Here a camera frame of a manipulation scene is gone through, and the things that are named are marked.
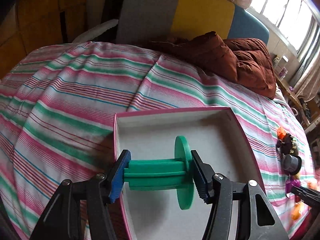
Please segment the dark metal cup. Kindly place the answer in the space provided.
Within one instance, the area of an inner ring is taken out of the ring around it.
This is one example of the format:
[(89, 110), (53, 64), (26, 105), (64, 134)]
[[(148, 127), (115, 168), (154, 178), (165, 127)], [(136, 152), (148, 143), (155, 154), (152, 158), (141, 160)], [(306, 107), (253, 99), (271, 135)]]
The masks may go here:
[(283, 170), (288, 174), (294, 176), (299, 173), (302, 166), (302, 159), (300, 156), (285, 155), (282, 162)]

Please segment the striped pink green bedsheet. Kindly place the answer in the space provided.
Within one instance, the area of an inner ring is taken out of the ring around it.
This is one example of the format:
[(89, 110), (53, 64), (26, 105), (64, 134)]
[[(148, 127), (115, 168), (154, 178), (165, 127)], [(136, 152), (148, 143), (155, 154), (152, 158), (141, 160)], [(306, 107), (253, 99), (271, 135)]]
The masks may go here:
[(291, 239), (311, 223), (294, 199), (276, 153), (277, 128), (298, 141), (300, 179), (315, 175), (305, 132), (282, 95), (269, 99), (199, 67), (148, 49), (106, 42), (47, 46), (1, 80), (1, 200), (15, 237), (28, 239), (66, 178), (91, 178), (113, 159), (116, 113), (230, 107), (250, 143), (266, 194)]

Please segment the rust brown quilted blanket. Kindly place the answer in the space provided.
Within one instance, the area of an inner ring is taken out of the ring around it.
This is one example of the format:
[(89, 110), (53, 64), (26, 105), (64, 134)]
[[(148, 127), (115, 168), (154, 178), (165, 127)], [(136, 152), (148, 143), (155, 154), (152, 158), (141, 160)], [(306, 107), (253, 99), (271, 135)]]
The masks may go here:
[(145, 45), (199, 67), (207, 75), (218, 75), (269, 99), (275, 97), (272, 60), (266, 44), (258, 38), (223, 40), (210, 31), (192, 40), (159, 38)]

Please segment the green plastic spool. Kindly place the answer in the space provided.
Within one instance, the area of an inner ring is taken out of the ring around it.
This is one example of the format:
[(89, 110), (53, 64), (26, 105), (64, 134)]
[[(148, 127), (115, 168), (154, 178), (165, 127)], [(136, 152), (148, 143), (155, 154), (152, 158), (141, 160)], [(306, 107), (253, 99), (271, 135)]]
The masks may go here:
[(191, 207), (194, 197), (193, 157), (184, 136), (175, 139), (173, 159), (131, 160), (124, 181), (135, 191), (176, 190), (181, 210)]

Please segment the orange toy at edge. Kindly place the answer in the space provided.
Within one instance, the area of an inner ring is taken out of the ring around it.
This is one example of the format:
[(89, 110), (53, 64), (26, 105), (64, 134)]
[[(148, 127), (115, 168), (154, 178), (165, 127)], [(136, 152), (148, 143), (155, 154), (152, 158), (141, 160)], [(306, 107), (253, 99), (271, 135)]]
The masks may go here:
[(301, 217), (303, 205), (304, 205), (304, 203), (302, 201), (295, 203), (294, 208), (291, 212), (291, 219), (293, 221), (296, 221)]

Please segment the purple small toy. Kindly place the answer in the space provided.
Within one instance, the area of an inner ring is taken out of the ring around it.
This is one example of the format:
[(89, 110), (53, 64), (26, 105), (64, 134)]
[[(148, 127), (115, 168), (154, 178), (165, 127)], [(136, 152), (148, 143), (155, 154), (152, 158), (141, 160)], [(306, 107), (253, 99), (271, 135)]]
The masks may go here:
[(293, 187), (300, 187), (301, 182), (297, 176), (289, 176), (285, 183), (285, 196), (289, 198), (289, 194), (291, 193), (291, 189)]

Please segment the grey yellow blue headboard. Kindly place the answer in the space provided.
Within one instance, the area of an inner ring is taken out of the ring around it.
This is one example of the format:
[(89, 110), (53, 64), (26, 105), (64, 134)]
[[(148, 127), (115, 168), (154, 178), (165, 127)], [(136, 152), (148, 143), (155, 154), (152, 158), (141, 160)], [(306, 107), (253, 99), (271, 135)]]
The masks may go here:
[(215, 31), (222, 39), (269, 40), (269, 30), (228, 0), (124, 0), (116, 42), (134, 44), (163, 36), (192, 40)]

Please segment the orange small toy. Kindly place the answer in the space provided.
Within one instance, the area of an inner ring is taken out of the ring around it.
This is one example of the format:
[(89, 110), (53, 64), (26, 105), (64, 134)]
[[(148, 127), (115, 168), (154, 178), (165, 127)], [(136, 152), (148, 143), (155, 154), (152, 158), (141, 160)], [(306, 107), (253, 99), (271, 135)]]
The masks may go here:
[(283, 140), (283, 138), (286, 136), (287, 132), (282, 127), (278, 127), (277, 129), (277, 137), (279, 140)]

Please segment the dark spiky toy figure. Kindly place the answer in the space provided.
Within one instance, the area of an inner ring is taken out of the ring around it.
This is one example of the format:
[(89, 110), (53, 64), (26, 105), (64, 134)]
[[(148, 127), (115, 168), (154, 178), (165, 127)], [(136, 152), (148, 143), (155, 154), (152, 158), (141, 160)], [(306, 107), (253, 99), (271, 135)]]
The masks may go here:
[(299, 155), (297, 141), (290, 133), (287, 133), (282, 139), (278, 139), (276, 148), (280, 149), (283, 155), (289, 154), (295, 157)]

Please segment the pink white cardboard box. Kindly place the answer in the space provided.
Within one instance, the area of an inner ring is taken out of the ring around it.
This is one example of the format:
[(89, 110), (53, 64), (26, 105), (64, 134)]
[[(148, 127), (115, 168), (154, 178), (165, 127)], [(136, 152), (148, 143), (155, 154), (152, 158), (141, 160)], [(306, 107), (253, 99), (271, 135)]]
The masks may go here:
[[(228, 107), (117, 114), (114, 151), (129, 150), (133, 160), (170, 159), (179, 135), (215, 172), (232, 181), (263, 182), (247, 137)], [(181, 210), (175, 190), (132, 191), (127, 184), (120, 204), (129, 239), (201, 239), (210, 213), (198, 194), (190, 209)]]

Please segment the wooden side shelf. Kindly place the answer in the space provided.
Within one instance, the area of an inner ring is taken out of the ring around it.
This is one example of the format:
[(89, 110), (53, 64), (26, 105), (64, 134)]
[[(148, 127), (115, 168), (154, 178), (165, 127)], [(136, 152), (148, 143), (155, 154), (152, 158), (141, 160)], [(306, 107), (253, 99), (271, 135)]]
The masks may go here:
[(274, 67), (276, 81), (282, 94), (289, 102), (294, 115), (302, 124), (305, 134), (310, 134), (319, 126), (319, 93), (312, 100), (305, 101), (294, 92), (294, 89), (284, 79), (286, 68), (278, 68), (278, 62)]

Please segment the window with bright light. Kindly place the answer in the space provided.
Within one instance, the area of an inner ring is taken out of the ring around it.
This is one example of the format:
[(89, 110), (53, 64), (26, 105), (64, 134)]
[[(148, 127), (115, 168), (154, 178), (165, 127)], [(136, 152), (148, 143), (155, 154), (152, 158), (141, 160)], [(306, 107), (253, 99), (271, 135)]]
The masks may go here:
[(280, 35), (299, 57), (315, 48), (319, 27), (304, 0), (252, 0), (247, 11)]

